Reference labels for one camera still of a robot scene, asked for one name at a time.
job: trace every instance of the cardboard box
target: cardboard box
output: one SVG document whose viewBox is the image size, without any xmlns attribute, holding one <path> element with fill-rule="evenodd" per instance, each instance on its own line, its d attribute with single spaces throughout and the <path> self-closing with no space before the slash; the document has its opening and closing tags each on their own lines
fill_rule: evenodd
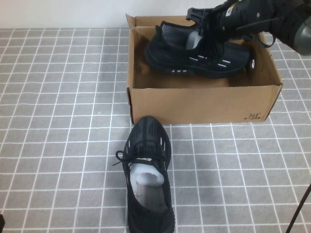
<svg viewBox="0 0 311 233">
<path fill-rule="evenodd" d="M 260 122 L 268 117 L 283 85 L 269 50 L 257 41 L 238 42 L 251 49 L 255 67 L 237 77 L 213 80 L 167 74 L 150 68 L 144 58 L 155 25 L 163 20 L 193 22 L 185 16 L 126 17 L 130 27 L 127 95 L 133 123 L 143 116 L 154 116 L 162 124 Z"/>
</svg>

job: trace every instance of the gray tiled floor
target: gray tiled floor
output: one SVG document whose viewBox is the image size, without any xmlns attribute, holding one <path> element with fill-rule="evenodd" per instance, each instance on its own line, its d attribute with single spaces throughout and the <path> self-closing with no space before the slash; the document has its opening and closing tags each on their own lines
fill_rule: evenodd
<svg viewBox="0 0 311 233">
<path fill-rule="evenodd" d="M 127 232 L 125 179 L 112 167 L 131 128 L 127 37 L 0 31 L 5 233 Z M 176 232 L 285 232 L 311 182 L 311 57 L 271 51 L 284 88 L 264 123 L 166 126 Z M 311 198 L 292 232 L 308 231 Z"/>
</svg>

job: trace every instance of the black sneaker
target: black sneaker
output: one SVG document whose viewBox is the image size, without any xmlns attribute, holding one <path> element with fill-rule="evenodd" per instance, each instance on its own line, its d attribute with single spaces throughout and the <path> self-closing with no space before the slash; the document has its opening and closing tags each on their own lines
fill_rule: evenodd
<svg viewBox="0 0 311 233">
<path fill-rule="evenodd" d="M 127 182 L 130 232 L 173 233 L 175 217 L 167 174 L 171 144 L 162 125 L 151 116 L 142 118 L 116 157 Z"/>
<path fill-rule="evenodd" d="M 235 76 L 248 67 L 251 56 L 246 47 L 196 36 L 198 28 L 197 24 L 187 27 L 163 21 L 145 49 L 147 63 L 163 72 L 197 73 L 214 79 Z"/>
</svg>

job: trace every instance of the white wall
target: white wall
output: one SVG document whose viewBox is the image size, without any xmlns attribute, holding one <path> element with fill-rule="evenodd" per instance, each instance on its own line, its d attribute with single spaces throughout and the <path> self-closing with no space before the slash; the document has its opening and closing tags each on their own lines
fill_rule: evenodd
<svg viewBox="0 0 311 233">
<path fill-rule="evenodd" d="M 0 28 L 127 27 L 132 16 L 185 15 L 224 0 L 0 0 Z"/>
</svg>

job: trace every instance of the white insole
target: white insole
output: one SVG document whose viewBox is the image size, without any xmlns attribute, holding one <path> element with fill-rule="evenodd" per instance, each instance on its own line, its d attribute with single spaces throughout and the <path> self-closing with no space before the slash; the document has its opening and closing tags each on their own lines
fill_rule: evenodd
<svg viewBox="0 0 311 233">
<path fill-rule="evenodd" d="M 197 31 L 193 31 L 189 34 L 187 42 L 186 42 L 186 49 L 190 50 L 190 49 L 194 49 L 195 47 L 197 47 L 199 41 L 202 39 L 203 37 L 199 35 L 199 33 Z"/>
<path fill-rule="evenodd" d="M 130 180 L 135 197 L 142 206 L 157 212 L 167 209 L 162 187 L 164 177 L 154 166 L 132 164 Z"/>
</svg>

